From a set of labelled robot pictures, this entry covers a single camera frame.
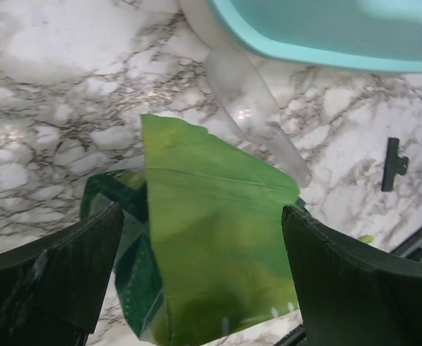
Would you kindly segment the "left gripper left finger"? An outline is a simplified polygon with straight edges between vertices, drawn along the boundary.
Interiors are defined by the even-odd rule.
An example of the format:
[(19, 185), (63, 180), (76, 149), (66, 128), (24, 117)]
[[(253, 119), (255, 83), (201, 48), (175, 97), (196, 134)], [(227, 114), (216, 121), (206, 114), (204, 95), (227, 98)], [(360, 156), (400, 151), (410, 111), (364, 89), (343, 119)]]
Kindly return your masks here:
[(0, 345), (85, 345), (104, 302), (124, 215), (112, 203), (0, 254)]

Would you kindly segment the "clear plastic scoop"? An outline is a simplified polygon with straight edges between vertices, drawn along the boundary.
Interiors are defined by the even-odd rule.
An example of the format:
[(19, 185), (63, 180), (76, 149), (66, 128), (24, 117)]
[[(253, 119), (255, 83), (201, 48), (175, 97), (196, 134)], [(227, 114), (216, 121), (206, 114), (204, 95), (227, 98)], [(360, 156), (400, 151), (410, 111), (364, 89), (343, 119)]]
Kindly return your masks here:
[(280, 108), (252, 62), (237, 50), (216, 48), (205, 59), (205, 71), (236, 135), (265, 146), (283, 172), (300, 187), (307, 187), (312, 173), (277, 122)]

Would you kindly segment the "black bag clip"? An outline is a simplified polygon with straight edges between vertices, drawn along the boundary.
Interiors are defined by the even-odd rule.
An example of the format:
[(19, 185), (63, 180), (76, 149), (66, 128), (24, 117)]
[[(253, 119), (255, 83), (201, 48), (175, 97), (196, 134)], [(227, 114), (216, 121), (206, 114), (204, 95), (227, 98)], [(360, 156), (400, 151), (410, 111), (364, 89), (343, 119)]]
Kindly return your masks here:
[(398, 155), (399, 145), (400, 140), (398, 138), (388, 138), (381, 185), (381, 191), (383, 192), (391, 192), (393, 190), (395, 176), (403, 176), (408, 171), (409, 158)]

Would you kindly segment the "green litter bag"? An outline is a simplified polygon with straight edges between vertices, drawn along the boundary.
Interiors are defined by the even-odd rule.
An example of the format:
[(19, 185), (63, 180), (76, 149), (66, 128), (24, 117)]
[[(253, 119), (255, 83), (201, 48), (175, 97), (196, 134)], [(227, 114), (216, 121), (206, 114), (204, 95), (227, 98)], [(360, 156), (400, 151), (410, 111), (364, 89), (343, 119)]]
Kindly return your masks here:
[(282, 235), (293, 178), (205, 128), (141, 118), (145, 161), (88, 178), (80, 215), (125, 216), (115, 286), (134, 333), (203, 345), (298, 307)]

